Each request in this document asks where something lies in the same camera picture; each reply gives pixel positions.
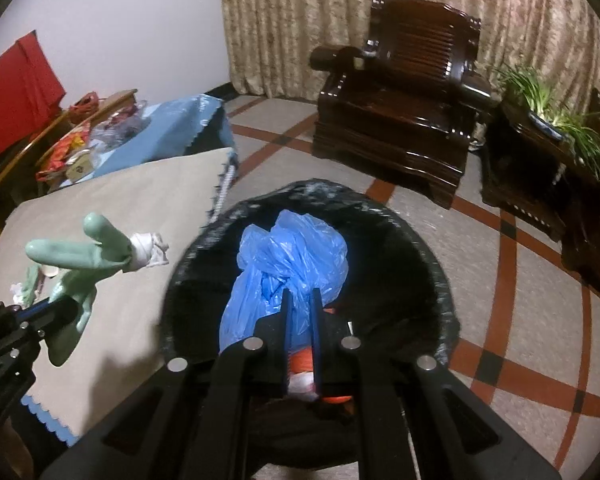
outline tile floor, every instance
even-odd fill
[[[560,471],[575,480],[600,450],[600,298],[560,264],[560,245],[480,199],[469,154],[450,210],[337,162],[311,156],[313,104],[240,96],[226,104],[241,160],[225,207],[308,178],[366,192],[429,244],[448,277],[461,339],[452,371]],[[349,479],[276,466],[256,478]]]

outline trash can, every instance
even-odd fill
[[[289,184],[238,203],[185,251],[168,285],[161,320],[166,359],[205,362],[218,355],[218,329],[232,286],[245,227],[270,230],[279,213],[309,213],[347,243],[349,273],[326,305],[352,321],[356,336],[401,358],[423,353],[447,365],[459,323],[446,276],[433,253],[395,212],[327,180]],[[356,459],[356,425],[342,406],[295,399],[252,407],[248,474],[267,462],[321,468]]]

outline silver screw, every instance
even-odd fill
[[[340,345],[347,350],[355,350],[357,348],[360,348],[360,345],[362,345],[362,341],[360,341],[359,338],[357,338],[354,335],[348,335],[346,337],[343,337],[340,341]]]
[[[247,350],[260,350],[262,345],[264,345],[264,341],[259,337],[248,337],[242,342],[242,346]]]
[[[167,363],[167,370],[170,372],[181,372],[183,371],[187,365],[187,360],[184,357],[174,357],[171,361]]]
[[[438,362],[430,355],[421,355],[418,357],[416,364],[423,370],[429,371],[436,367]]]

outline plant pot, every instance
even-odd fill
[[[550,137],[551,139],[555,139],[555,140],[563,140],[564,139],[564,135],[562,133],[560,133],[559,130],[554,128],[551,124],[549,124],[544,119],[541,119],[540,117],[538,117],[538,115],[536,115],[534,112],[529,111],[528,116],[529,116],[529,119],[531,120],[531,122],[536,126],[536,128],[538,128],[538,130],[540,130],[542,133],[544,133],[547,137]]]

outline blue plastic bag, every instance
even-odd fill
[[[291,350],[310,344],[311,291],[335,300],[347,277],[347,245],[330,225],[309,214],[280,212],[271,231],[254,224],[242,233],[237,257],[242,274],[220,322],[220,351],[253,335],[256,321],[280,310],[282,291],[293,296]]]

